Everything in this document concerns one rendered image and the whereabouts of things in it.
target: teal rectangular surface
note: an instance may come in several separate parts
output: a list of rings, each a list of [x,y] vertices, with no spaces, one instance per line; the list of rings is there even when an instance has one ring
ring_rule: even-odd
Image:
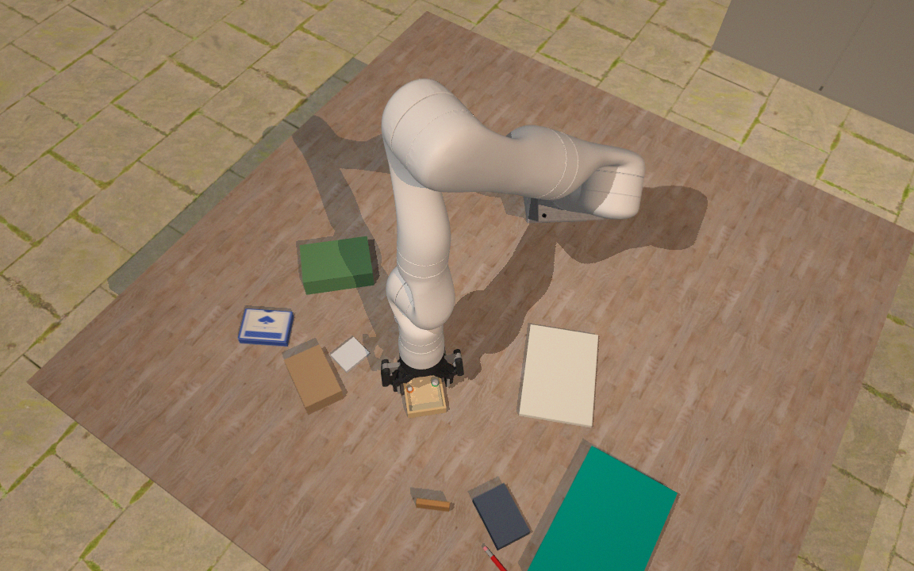
[[[644,571],[677,495],[592,446],[529,570]]]
[[[298,266],[305,293],[362,288],[376,282],[366,237],[303,243],[298,246]]]

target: red pen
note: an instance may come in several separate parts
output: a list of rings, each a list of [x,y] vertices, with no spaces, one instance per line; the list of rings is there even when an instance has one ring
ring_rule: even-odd
[[[482,549],[486,550],[486,555],[493,558],[493,563],[496,564],[500,571],[507,571],[507,568],[500,563],[500,560],[496,559],[496,556],[493,555],[493,552],[490,552],[489,548],[486,548],[486,544],[482,543]]]

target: gray panel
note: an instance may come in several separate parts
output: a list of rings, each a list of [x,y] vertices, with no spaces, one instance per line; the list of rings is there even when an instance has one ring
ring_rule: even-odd
[[[821,93],[914,133],[914,1],[875,0]]]
[[[714,50],[817,91],[871,0],[732,0]]]

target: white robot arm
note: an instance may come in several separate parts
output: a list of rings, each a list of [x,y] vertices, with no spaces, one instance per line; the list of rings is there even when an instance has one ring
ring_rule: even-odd
[[[397,267],[387,278],[387,299],[400,328],[400,358],[417,370],[441,362],[443,325],[455,303],[441,192],[517,194],[576,213],[628,218],[644,188],[637,153],[534,125],[503,137],[431,79],[393,94],[383,112],[383,141],[397,209]]]

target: wooden floor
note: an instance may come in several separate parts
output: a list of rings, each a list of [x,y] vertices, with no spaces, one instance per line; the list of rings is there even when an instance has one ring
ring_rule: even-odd
[[[407,418],[371,355],[309,416],[278,347],[238,343],[240,315],[291,308],[293,346],[367,334],[396,358],[380,118],[420,77],[500,134],[638,152],[641,211],[529,224],[519,197],[446,195],[451,411]],[[298,243],[355,236],[377,285],[306,296]],[[651,569],[790,571],[913,238],[427,14],[30,384],[273,571],[490,569],[467,491],[501,478],[534,528],[582,439],[678,492]],[[528,323],[599,335],[591,429],[517,415]],[[412,487],[454,510],[415,509]],[[509,569],[529,539],[497,554]]]

